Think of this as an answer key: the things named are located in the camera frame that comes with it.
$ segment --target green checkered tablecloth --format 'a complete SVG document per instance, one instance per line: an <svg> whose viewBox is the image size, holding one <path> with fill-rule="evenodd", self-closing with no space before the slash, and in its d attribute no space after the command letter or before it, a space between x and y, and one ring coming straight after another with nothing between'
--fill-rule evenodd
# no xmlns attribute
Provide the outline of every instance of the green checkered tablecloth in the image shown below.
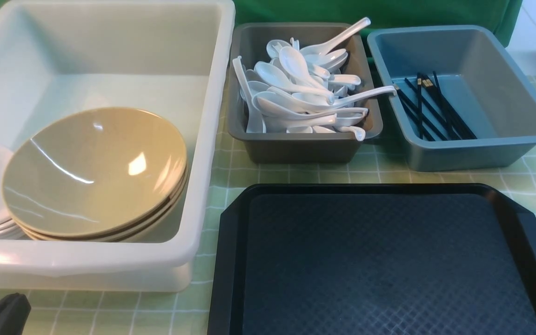
<svg viewBox="0 0 536 335"><path fill-rule="evenodd" d="M536 86L536 77L529 77ZM383 134L348 165L255 165L221 115L194 281L180 293L30 290L26 335L202 335L206 333L219 216L247 186L268 182L482 182L536 213L536 148L504 169L421 173L408 170L395 139ZM0 290L0 298L11 293Z"/></svg>

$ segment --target textured tray surface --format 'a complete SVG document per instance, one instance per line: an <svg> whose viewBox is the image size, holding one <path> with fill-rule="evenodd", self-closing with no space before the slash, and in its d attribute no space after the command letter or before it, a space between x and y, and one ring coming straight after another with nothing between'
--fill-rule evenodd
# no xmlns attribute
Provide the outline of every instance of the textured tray surface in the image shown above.
<svg viewBox="0 0 536 335"><path fill-rule="evenodd" d="M245 334L536 334L478 195L260 195L245 271Z"/></svg>

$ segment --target beige bowl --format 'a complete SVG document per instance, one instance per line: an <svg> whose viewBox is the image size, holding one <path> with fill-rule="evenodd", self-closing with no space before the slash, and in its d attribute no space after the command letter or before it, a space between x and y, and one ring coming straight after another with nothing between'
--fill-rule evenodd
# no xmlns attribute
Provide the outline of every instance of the beige bowl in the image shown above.
<svg viewBox="0 0 536 335"><path fill-rule="evenodd" d="M100 108L46 127L13 155L2 192L11 217L30 231L100 235L162 205L185 174L177 128L133 108Z"/></svg>
<svg viewBox="0 0 536 335"><path fill-rule="evenodd" d="M171 195L162 203L162 205L157 208L155 211L148 213L147 215L140 218L140 220L134 222L133 225L124 227L122 229L113 230L108 234L105 235L91 235L91 236L85 236L83 238L60 238L55 236L48 236L43 235L41 233L34 232L27 227L22 227L22 230L28 237L32 238L33 240L41 240L41 241L88 241L88 242L109 242L109 241L116 241L116 240L122 240L123 238L128 238L134 234L140 233L140 231L147 229L150 226L156 227L158 222L164 218L165 213L171 212L173 208L175 207L175 204L177 201L181 198L181 195L183 195L183 191L185 190L185 185L187 184L187 174L181 179L179 185L177 186L177 190L174 193L171 193Z"/></svg>

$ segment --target gray plastic tray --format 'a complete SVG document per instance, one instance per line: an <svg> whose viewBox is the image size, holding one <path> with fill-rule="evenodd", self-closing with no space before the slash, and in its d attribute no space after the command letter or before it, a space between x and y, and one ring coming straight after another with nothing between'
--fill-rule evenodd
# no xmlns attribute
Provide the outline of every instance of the gray plastic tray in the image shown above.
<svg viewBox="0 0 536 335"><path fill-rule="evenodd" d="M344 23L249 23L233 32L231 59L242 57L246 68L258 61L270 61L266 43L270 40L300 41L301 46L319 44L333 38L349 25ZM340 45L349 51L349 58L341 70L355 74L362 80L357 92L374 88L363 42L356 34ZM361 142L351 133L340 134L247 134L247 107L239 94L239 83L232 67L229 70L227 123L229 133L245 144L251 161L256 163L347 163L351 161ZM377 137L382 131L382 116L375 99L363 100L356 106L369 108L363 128L366 139Z"/></svg>
<svg viewBox="0 0 536 335"><path fill-rule="evenodd" d="M478 26L394 28L368 45L384 85L438 72L442 93L476 140L421 140L400 99L390 96L411 169L439 171L507 166L536 145L536 90L491 32ZM428 117L438 129L439 123Z"/></svg>

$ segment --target blue plastic tray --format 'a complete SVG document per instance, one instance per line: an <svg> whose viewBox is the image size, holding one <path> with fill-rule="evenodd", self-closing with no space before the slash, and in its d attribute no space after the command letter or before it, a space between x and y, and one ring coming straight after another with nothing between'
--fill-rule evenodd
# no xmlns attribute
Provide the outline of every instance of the blue plastic tray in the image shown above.
<svg viewBox="0 0 536 335"><path fill-rule="evenodd" d="M418 72L436 71L442 93L477 136L476 140L427 141L417 136L400 98L390 97L406 140L408 164L419 171L507 166L536 145L536 90L500 42L478 26L378 30L368 45L384 85L399 85ZM424 115L441 125L427 108Z"/></svg>

